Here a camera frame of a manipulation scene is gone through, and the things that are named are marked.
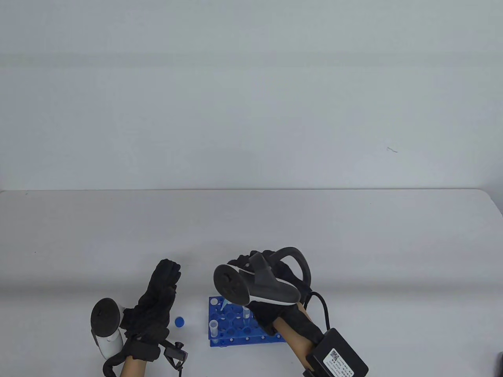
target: wrist strap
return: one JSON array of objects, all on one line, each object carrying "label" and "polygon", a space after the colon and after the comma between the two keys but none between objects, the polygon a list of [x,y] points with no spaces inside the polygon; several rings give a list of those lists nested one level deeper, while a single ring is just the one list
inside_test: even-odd
[{"label": "wrist strap", "polygon": [[139,340],[133,340],[128,354],[137,360],[154,361],[159,358],[160,348],[157,344],[147,344]]},{"label": "wrist strap", "polygon": [[323,339],[323,332],[299,310],[297,305],[289,306],[280,317],[285,320],[292,330],[315,345],[318,345]]}]

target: white wall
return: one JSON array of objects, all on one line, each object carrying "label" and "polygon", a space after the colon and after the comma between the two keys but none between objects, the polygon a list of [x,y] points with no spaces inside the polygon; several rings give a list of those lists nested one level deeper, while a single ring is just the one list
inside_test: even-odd
[{"label": "white wall", "polygon": [[481,187],[503,208],[502,35],[499,0],[3,0],[0,187]]}]

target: qr code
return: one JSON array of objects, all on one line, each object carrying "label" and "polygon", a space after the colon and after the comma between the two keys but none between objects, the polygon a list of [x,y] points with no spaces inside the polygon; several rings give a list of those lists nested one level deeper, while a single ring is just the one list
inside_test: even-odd
[{"label": "qr code", "polygon": [[334,361],[337,361],[339,359],[339,354],[336,352],[336,350],[332,350],[332,352],[330,353],[330,356],[332,356],[332,359]]}]

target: test tube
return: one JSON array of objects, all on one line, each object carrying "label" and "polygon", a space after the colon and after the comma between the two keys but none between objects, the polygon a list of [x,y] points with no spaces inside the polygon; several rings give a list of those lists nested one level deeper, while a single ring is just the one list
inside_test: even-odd
[{"label": "test tube", "polygon": [[250,322],[250,309],[246,306],[243,306],[243,322],[248,324]]},{"label": "test tube", "polygon": [[212,319],[209,323],[209,326],[211,337],[216,338],[218,336],[218,322]]}]

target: battery pack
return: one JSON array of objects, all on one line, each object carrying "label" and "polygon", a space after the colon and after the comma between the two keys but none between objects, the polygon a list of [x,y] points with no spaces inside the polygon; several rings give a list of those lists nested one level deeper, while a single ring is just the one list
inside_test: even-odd
[{"label": "battery pack", "polygon": [[304,377],[364,377],[369,371],[367,365],[332,328],[325,333],[322,341],[306,356],[314,372],[306,370]]}]

